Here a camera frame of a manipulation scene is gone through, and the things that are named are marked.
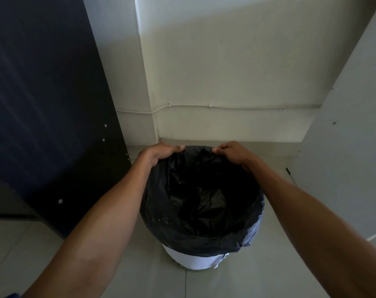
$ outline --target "person's left arm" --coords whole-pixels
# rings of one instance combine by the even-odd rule
[[[184,146],[143,150],[125,177],[83,217],[23,298],[97,298],[111,282],[130,240],[151,168]]]

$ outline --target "garbage bag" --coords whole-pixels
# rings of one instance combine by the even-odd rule
[[[152,168],[140,213],[165,246],[210,257],[250,245],[263,210],[264,194],[250,173],[211,147],[187,146]]]

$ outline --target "hand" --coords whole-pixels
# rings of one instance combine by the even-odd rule
[[[145,150],[142,150],[140,152],[140,156],[146,156],[148,157],[151,166],[154,167],[158,160],[165,159],[167,157],[170,157],[173,153],[179,153],[185,149],[185,145],[181,146],[171,146],[167,145],[164,142],[152,145],[150,147],[147,147]]]
[[[255,157],[254,154],[236,141],[221,144],[211,151],[216,155],[226,156],[231,163],[242,165],[245,170],[248,170],[250,160]]]

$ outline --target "forearm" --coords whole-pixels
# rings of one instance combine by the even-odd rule
[[[290,241],[325,290],[336,297],[376,297],[376,249],[258,157],[253,156],[247,166]]]
[[[101,296],[133,232],[150,171],[150,159],[139,157],[85,215],[24,297]]]

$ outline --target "black panel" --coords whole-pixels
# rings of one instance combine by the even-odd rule
[[[129,168],[83,0],[0,0],[0,180],[67,235]]]

